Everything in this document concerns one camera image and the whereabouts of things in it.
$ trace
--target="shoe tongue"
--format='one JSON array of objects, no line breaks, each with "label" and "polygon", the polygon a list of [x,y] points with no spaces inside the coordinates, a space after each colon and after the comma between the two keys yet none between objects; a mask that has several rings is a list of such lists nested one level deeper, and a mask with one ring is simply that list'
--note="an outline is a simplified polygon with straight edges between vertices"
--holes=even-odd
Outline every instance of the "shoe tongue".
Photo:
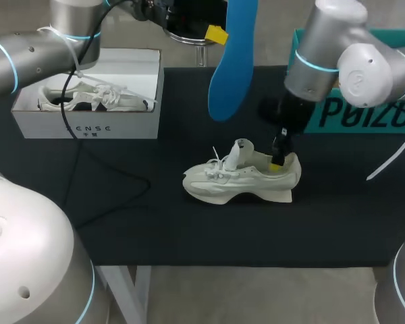
[{"label": "shoe tongue", "polygon": [[237,140],[225,161],[225,168],[229,170],[237,169],[237,166],[244,164],[252,156],[253,152],[254,145],[251,141],[245,138]]}]

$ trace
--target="shoe sole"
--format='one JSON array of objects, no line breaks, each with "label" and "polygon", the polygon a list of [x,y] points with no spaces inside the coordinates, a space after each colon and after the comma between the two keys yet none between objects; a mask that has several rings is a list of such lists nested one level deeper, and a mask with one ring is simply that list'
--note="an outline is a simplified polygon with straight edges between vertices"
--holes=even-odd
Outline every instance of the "shoe sole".
[{"label": "shoe sole", "polygon": [[292,193],[291,190],[285,191],[268,191],[268,190],[258,190],[254,192],[237,192],[235,194],[229,194],[224,196],[218,197],[207,197],[207,196],[200,196],[198,194],[193,194],[187,191],[188,194],[193,196],[194,198],[204,201],[205,203],[213,204],[213,205],[224,205],[228,203],[231,199],[233,199],[238,194],[255,194],[261,199],[266,201],[271,201],[273,203],[292,203]]}]

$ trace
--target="gray floor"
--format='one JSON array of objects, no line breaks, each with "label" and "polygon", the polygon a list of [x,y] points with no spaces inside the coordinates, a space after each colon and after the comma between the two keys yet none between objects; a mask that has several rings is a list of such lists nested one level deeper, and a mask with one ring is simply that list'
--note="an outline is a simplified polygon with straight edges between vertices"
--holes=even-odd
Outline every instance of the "gray floor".
[{"label": "gray floor", "polygon": [[371,269],[155,267],[148,324],[376,324]]},{"label": "gray floor", "polygon": [[[255,64],[279,65],[288,62],[295,28],[306,23],[313,0],[259,0],[255,32]],[[369,9],[369,25],[376,28],[405,28],[405,0],[363,0]],[[0,0],[0,34],[34,30],[49,24],[48,0]],[[166,66],[195,64],[194,48],[178,44],[150,22],[137,22],[114,10],[103,28],[104,47],[162,49]],[[216,66],[223,47],[209,49],[209,65]]]}]

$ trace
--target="robotic arm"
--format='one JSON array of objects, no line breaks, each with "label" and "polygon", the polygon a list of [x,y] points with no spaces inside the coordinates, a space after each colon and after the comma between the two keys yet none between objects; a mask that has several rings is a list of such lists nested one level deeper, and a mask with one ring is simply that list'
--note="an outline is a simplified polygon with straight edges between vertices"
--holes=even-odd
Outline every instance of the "robotic arm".
[{"label": "robotic arm", "polygon": [[375,38],[367,17],[357,0],[315,1],[277,108],[274,165],[284,164],[291,136],[304,131],[315,103],[338,78],[342,95],[356,107],[405,101],[405,48],[392,49]]},{"label": "robotic arm", "polygon": [[[118,0],[50,0],[51,27],[65,36],[77,56],[105,9]],[[151,20],[186,38],[204,39],[209,24],[225,28],[224,0],[133,0],[119,4],[137,20]],[[91,68],[99,58],[101,31],[84,56],[82,69]],[[16,32],[0,36],[0,96],[14,93],[74,65],[64,40],[50,30]]]},{"label": "robotic arm", "polygon": [[[103,12],[102,0],[50,0],[51,27],[65,35],[78,55]],[[93,66],[100,53],[100,31],[82,62]],[[71,70],[72,54],[52,31],[0,36],[0,96]]]}]

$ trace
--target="teal sign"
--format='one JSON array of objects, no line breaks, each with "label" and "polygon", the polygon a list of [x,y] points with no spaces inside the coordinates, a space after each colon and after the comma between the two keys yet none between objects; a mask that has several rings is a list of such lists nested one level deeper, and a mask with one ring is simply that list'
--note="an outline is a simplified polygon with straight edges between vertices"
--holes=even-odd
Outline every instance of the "teal sign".
[{"label": "teal sign", "polygon": [[405,103],[364,109],[351,106],[342,98],[329,97],[315,107],[305,132],[404,134]]},{"label": "teal sign", "polygon": [[[405,30],[371,30],[383,43],[393,48],[405,47]],[[292,39],[290,64],[303,39],[304,30],[296,30]],[[375,108],[356,108],[345,102],[338,88],[318,104],[306,129],[307,133],[388,133],[405,134],[405,103],[390,103]]]}]

